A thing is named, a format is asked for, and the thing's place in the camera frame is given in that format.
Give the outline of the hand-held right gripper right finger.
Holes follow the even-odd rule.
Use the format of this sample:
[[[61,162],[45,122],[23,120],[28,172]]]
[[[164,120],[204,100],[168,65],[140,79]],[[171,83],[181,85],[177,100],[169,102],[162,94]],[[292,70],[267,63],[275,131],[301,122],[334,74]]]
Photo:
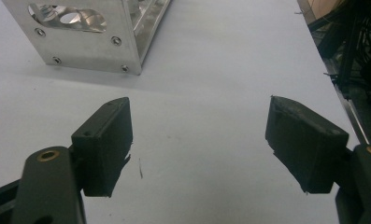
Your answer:
[[[302,191],[328,193],[349,134],[305,105],[273,96],[265,139]]]

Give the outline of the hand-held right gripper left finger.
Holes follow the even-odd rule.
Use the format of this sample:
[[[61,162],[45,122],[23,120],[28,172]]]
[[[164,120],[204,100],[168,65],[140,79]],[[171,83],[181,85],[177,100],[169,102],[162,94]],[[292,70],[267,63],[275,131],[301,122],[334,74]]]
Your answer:
[[[84,194],[110,197],[130,160],[133,129],[129,98],[103,104],[71,135],[71,140]]]

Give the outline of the silver metal tube rack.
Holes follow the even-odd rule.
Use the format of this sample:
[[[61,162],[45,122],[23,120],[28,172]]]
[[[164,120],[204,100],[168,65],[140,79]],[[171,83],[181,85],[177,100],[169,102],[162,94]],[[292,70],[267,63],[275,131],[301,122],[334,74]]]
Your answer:
[[[2,0],[46,64],[139,75],[172,0]]]

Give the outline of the metal floor rail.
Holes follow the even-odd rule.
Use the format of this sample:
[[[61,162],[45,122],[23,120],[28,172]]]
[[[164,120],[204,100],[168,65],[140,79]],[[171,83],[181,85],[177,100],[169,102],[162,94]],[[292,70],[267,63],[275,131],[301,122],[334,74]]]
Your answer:
[[[335,91],[338,95],[339,101],[341,102],[342,106],[344,107],[348,118],[350,120],[350,124],[352,127],[352,130],[354,131],[355,135],[357,136],[358,141],[361,144],[370,144],[370,141],[366,135],[366,132],[364,130],[363,123],[360,119],[360,116],[356,110],[356,107],[351,99],[348,99],[345,97],[345,95],[342,93],[342,91],[339,89],[338,85],[334,85]]]

